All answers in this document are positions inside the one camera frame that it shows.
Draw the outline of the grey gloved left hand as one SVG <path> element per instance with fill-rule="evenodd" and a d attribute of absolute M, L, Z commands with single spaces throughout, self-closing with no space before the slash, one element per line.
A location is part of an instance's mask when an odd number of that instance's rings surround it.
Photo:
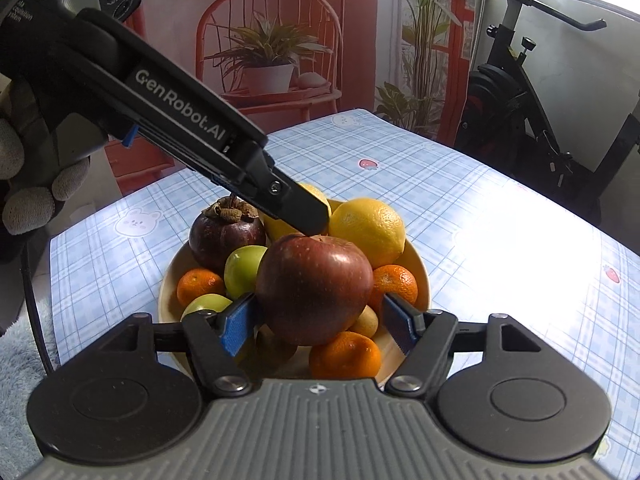
<path fill-rule="evenodd" d="M 107 133 L 78 114 L 51 127 L 32 88 L 11 80 L 1 91 L 1 261 L 14 260 L 85 182 L 90 156 Z"/>

